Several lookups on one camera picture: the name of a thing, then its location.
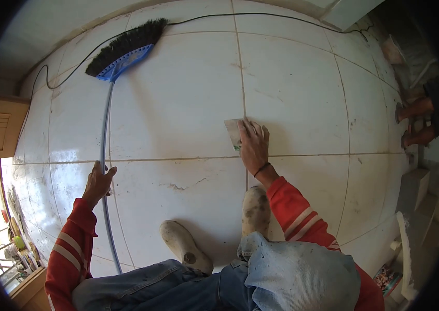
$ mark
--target wrist bracelet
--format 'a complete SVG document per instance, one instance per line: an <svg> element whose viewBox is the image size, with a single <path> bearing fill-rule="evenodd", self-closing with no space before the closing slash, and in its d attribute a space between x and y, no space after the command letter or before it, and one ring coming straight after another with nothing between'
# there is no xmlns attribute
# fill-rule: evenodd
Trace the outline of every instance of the wrist bracelet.
<svg viewBox="0 0 439 311"><path fill-rule="evenodd" d="M256 174L254 174L254 178L256 178L256 175L260 173L260 171L264 170L265 168L267 168L268 166L270 166L271 163L270 162L266 162L265 165L261 166L261 168L256 172Z"/></svg>

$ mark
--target red long-sleeve shirt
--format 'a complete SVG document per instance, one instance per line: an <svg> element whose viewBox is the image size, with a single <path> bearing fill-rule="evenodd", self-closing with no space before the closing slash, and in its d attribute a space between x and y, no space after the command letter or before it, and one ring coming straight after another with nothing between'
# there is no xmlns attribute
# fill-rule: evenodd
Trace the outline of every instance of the red long-sleeve shirt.
<svg viewBox="0 0 439 311"><path fill-rule="evenodd" d="M280 177L268 189L273 215L282 227L287 241L316 243L340 251L335 237L327 233L327 223L311 209L301 193L285 178ZM71 293L84 279L91 278L93 238L97 218L83 199L76 199L71 215L62 228L50 254L45 291L52 310L75 311ZM379 287L358 265L361 278L360 296L355 310L384 310Z"/></svg>

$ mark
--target hand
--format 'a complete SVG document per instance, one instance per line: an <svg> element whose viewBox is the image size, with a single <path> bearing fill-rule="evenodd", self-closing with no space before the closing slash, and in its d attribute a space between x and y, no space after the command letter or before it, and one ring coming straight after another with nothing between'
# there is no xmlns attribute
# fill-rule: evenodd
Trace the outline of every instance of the hand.
<svg viewBox="0 0 439 311"><path fill-rule="evenodd" d="M110 196L109 190L111 189L112 177L116 172L117 167L114 166L107 174L102 174L100 161L95 161L92 172L88 175L88 181L86 182L85 193L82 199L88 201L92 208L94 208L103 196Z"/></svg>
<svg viewBox="0 0 439 311"><path fill-rule="evenodd" d="M241 134L241 159L247 170L252 174L258 173L259 169L268 163L268 141L270 132L263 125L261 127L246 117L237 122ZM272 165L260 171L256 178L268 189L272 182L278 178L278 174Z"/></svg>

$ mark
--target brown shoe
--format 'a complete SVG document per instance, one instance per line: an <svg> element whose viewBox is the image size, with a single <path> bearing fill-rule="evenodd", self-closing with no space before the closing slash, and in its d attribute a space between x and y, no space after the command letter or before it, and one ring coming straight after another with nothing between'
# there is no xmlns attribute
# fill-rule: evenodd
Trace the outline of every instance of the brown shoe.
<svg viewBox="0 0 439 311"><path fill-rule="evenodd" d="M211 275L211 259L197 247L194 238L185 227L177 221L163 221L159 231L166 245L182 264Z"/></svg>
<svg viewBox="0 0 439 311"><path fill-rule="evenodd" d="M260 187L249 189L242 203L242 237L258 231L267 238L270 217L270 203L266 192Z"/></svg>

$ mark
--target electrical wire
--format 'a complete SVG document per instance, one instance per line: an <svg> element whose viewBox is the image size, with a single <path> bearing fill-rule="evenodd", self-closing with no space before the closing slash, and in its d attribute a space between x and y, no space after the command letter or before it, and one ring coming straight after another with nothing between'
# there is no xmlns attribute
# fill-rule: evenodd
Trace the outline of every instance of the electrical wire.
<svg viewBox="0 0 439 311"><path fill-rule="evenodd" d="M284 17L284 18L291 18L291 19L299 20L299 21L301 21L301 22L305 22L305 23L308 23L308 24L311 24L311 25L314 25L314 26L317 26L317 27L320 27L320 28L324 28L324 29L327 29L327 30L329 30L329 31L337 32L337 33L343 33L343 34L346 34L346 33L358 32L358 33L363 37L363 39L365 39L366 42L368 42L368 40L366 39L366 36L363 34L363 31L368 31L371 27L373 27L373 23L372 23L372 25L369 25L366 29L359 29L359 30L353 29L353 30L350 30L350 31L338 31L338 30L335 30L335 29L332 29L332 28L329 28L329 27L325 27L325 26L322 26L322 25L318 25L318 24L316 24L316 23L314 23L314 22L310 22L310 21L308 21L308 20L304 20L304 19L297 18L297 17L294 17L294 16L287 16L287 15L280 15L280 14L273 14L273 13L262 13L262 12L245 12L245 13L210 14L210 15L203 15L203 16L198 16L198 17L194 17L194 18L186 19L186 20L183 20L183 21L181 21L181 22L168 23L168 25L170 25L170 26L173 26L173 25L180 25L180 24L183 24L183 23L186 23L186 22L191 22L192 20L196 20L196 19L200 19L200 18L206 18L206 17L215 17L215 16L239 16L239 15L268 15L268 16L277 16L277 17ZM112 36L111 38L109 38L109 39L107 39L107 40L101 42L101 43L100 43L99 45L97 45L97 46L96 46L96 47L95 47L90 53L88 53L88 55L86 55L86 57L85 57L85 58L79 63L79 65L76 66L76 68L74 68L74 70L73 70L73 71L67 76L67 78L65 78L61 83L59 83L59 84L58 84L57 86L55 86L55 87L51 87L51 86L48 84L48 65L47 65L47 64L43 65L43 66L40 68L40 70L38 71L38 73L36 74L36 78L34 79L33 87L32 87L32 89L31 89L31 100L33 99L33 95L34 95L34 87L35 87L35 84L36 84L36 80L38 79L38 76L40 75L40 72L42 71L43 68L45 68L45 67L47 68L47 75L46 75L46 77L45 77L46 82L47 82L47 87L48 87L50 90L54 90L54 89L60 87L62 84L64 84L64 82L66 82L67 79L69 79L69 78L73 75L73 73L74 73L75 71L78 70L78 68L79 68L79 67L85 62L85 60L87 60L87 59L90 57L90 55L93 54L93 53L94 53L94 52L95 52L100 46L102 46L105 42L107 42L107 41L109 41L109 40L112 40L112 39L118 37L119 35L124 34L124 33L127 33L127 32L129 32L129 31L131 31L131 30L133 30L133 29L135 29L135 28L131 28L131 29L129 29L129 30L123 31L122 33L116 34L115 36ZM29 109L28 109L28 113L27 113L27 115L26 115L25 121L27 121L28 116L29 116ZM21 131L20 131L20 133L19 133L19 137L21 137L25 125L26 125L26 122L24 122L24 125L23 125L23 127L21 128Z"/></svg>

